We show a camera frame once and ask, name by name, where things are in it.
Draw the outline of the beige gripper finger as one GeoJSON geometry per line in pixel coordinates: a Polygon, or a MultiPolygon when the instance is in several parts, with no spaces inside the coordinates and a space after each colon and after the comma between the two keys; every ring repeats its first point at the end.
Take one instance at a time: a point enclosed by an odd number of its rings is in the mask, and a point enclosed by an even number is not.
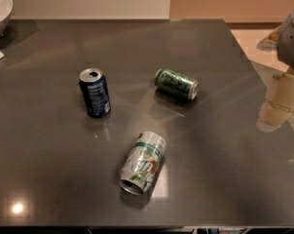
{"type": "Polygon", "coordinates": [[[281,127],[290,115],[290,112],[272,107],[267,101],[265,101],[259,112],[257,127],[264,133],[274,132],[281,127]]]}

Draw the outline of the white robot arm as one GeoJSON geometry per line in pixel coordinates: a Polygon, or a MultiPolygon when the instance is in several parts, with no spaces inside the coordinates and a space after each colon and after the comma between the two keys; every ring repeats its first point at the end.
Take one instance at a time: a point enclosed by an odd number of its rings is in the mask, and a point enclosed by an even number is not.
{"type": "Polygon", "coordinates": [[[273,76],[267,86],[266,100],[257,122],[264,133],[278,129],[294,112],[294,9],[280,26],[277,36],[276,55],[288,69],[273,76]]]}

